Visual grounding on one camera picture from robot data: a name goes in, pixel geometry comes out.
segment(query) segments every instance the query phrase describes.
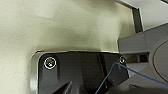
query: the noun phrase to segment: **white wall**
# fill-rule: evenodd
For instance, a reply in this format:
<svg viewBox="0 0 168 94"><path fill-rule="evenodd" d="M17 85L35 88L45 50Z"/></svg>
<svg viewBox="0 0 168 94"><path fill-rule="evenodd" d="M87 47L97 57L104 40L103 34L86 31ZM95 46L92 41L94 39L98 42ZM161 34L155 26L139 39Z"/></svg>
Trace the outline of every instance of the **white wall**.
<svg viewBox="0 0 168 94"><path fill-rule="evenodd" d="M134 30L128 15L128 8L105 0L1 0L0 94L30 93L30 62L37 50L118 52L122 24L130 28L125 32Z"/></svg>
<svg viewBox="0 0 168 94"><path fill-rule="evenodd" d="M168 4L160 0L141 6L140 13L144 30L168 22Z"/></svg>

